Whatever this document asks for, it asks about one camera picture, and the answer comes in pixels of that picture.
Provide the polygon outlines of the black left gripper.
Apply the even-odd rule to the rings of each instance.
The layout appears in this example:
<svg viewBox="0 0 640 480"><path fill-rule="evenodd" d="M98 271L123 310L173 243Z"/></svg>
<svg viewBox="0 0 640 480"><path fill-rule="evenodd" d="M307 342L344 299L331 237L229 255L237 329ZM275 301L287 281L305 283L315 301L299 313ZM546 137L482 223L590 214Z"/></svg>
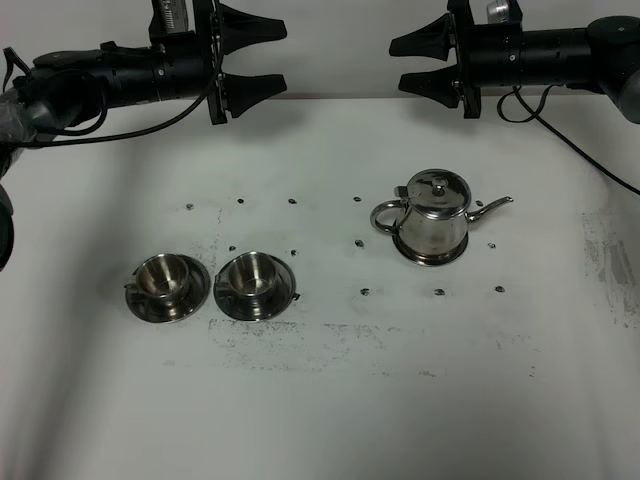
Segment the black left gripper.
<svg viewBox="0 0 640 480"><path fill-rule="evenodd" d="M283 40L283 20L233 9L219 1L192 3L195 27L185 33L151 37L151 102L206 95L211 123L238 118L287 90L281 74L223 74L222 61L239 49Z"/></svg>

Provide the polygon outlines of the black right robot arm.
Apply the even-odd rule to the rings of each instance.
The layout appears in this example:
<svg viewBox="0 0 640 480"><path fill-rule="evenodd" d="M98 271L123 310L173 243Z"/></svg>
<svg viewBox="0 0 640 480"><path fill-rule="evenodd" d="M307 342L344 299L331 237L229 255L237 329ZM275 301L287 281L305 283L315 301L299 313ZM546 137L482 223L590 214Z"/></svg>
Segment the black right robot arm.
<svg viewBox="0 0 640 480"><path fill-rule="evenodd" d="M607 96L626 120L639 121L639 20L609 16L585 28L526 31L515 1L493 1L478 24L467 1L450 1L429 25L392 40L393 57L456 56L454 65L401 76L402 92L481 114L484 88L564 86Z"/></svg>

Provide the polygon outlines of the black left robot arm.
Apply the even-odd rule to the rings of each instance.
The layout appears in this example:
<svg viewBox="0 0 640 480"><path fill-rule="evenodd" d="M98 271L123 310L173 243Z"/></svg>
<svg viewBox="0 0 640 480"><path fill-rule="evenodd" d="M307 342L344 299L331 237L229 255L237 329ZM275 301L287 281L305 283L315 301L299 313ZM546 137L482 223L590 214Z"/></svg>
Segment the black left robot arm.
<svg viewBox="0 0 640 480"><path fill-rule="evenodd" d="M1 171L25 149L107 143L173 126L206 104L214 125L238 118L286 91L281 74L224 72L226 56L283 40L283 21L245 13L219 1L155 1L146 47L106 42L97 49L51 52L27 65L12 48L3 56ZM129 133L97 136L110 110L192 99L177 116Z"/></svg>

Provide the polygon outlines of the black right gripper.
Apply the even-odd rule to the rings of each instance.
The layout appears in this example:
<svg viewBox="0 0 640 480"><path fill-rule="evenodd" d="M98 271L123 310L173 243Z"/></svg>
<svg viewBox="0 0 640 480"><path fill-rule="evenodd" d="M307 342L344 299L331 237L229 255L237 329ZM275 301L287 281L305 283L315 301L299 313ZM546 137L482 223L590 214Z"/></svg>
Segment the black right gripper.
<svg viewBox="0 0 640 480"><path fill-rule="evenodd" d="M511 87L520 83L521 26L476 26L468 1L450 0L437 20L391 41L392 57L427 57L446 61L455 46L457 67L407 73L400 77L401 92L457 108L461 87L464 117L481 113L483 87Z"/></svg>

